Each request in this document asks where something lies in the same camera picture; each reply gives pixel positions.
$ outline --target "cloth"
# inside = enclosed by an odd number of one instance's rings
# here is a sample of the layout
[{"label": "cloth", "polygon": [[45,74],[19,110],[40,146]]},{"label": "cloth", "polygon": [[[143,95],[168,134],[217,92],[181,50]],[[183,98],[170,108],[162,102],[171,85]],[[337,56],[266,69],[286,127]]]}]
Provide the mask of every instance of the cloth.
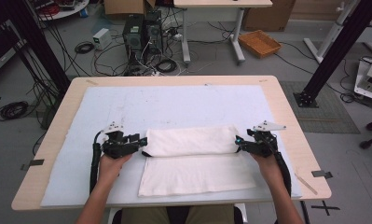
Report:
[{"label": "cloth", "polygon": [[[166,207],[124,208],[121,224],[170,224]],[[198,205],[189,209],[186,224],[232,224],[234,205]]]},{"label": "cloth", "polygon": [[234,153],[238,130],[233,125],[147,130],[148,145],[143,152],[152,157],[178,157],[190,155],[215,155]]},{"label": "cloth", "polygon": [[149,157],[139,197],[255,187],[244,158],[235,153],[234,126],[147,131]]}]

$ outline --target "human arm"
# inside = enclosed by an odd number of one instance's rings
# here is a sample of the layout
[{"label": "human arm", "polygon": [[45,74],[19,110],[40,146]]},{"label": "human arm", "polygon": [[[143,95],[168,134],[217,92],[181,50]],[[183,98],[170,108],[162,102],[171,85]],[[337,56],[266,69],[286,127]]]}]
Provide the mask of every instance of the human arm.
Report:
[{"label": "human arm", "polygon": [[301,216],[296,210],[287,189],[283,182],[283,177],[278,163],[273,155],[266,158],[251,154],[257,161],[261,175],[268,184],[275,204],[276,216],[279,224],[297,224],[303,223]]},{"label": "human arm", "polygon": [[87,199],[76,224],[101,223],[110,190],[119,175],[122,165],[130,158],[131,155],[119,159],[112,159],[105,155],[101,156],[98,182]]}]

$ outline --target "cardboard box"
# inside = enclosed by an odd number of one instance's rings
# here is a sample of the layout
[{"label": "cardboard box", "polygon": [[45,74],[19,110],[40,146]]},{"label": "cardboard box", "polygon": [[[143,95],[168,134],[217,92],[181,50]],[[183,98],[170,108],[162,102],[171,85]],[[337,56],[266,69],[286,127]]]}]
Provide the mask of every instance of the cardboard box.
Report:
[{"label": "cardboard box", "polygon": [[297,0],[291,14],[294,20],[336,21],[341,11],[336,11],[343,0]]},{"label": "cardboard box", "polygon": [[271,0],[272,7],[250,8],[243,18],[245,31],[284,31],[296,0]]},{"label": "cardboard box", "polygon": [[145,14],[156,5],[156,0],[104,0],[106,15]]}]

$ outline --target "white paper sheet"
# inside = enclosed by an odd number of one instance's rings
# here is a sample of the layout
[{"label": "white paper sheet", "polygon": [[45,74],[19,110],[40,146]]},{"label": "white paper sheet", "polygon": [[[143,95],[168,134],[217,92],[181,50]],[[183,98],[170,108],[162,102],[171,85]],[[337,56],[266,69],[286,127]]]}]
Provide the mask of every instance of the white paper sheet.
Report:
[{"label": "white paper sheet", "polygon": [[[54,167],[41,206],[80,206],[89,197],[93,137],[115,121],[125,134],[148,129],[174,129],[234,124],[246,140],[246,129],[268,120],[274,122],[259,86],[92,87],[84,94]],[[293,197],[301,191],[291,162],[278,146],[290,169]],[[138,197],[145,157],[137,152],[124,165],[109,195],[109,204],[207,203],[212,200],[269,200],[267,185],[248,153],[240,154],[253,171],[256,188],[177,197]]]}]

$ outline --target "robotic hand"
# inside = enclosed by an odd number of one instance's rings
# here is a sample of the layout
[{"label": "robotic hand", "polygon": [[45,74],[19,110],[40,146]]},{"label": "robotic hand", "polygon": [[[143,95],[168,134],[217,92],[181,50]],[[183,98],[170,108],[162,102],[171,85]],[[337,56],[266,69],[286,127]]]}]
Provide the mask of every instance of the robotic hand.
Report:
[{"label": "robotic hand", "polygon": [[266,120],[253,127],[253,131],[248,129],[247,134],[252,136],[255,141],[245,141],[243,138],[236,136],[235,144],[238,145],[238,151],[243,150],[249,153],[262,156],[264,158],[273,154],[281,169],[284,185],[287,192],[291,196],[291,177],[288,171],[287,164],[285,163],[282,153],[278,150],[278,141],[270,131],[284,130],[286,127],[274,123],[267,122]]},{"label": "robotic hand", "polygon": [[[105,133],[109,137],[108,139],[104,139],[102,145],[97,143],[98,136],[101,133]],[[92,145],[93,157],[90,167],[90,193],[96,185],[102,152],[113,159],[118,159],[137,152],[139,147],[144,146],[147,146],[147,138],[140,139],[140,134],[138,133],[124,136],[124,132],[114,122],[104,130],[98,132]]]}]

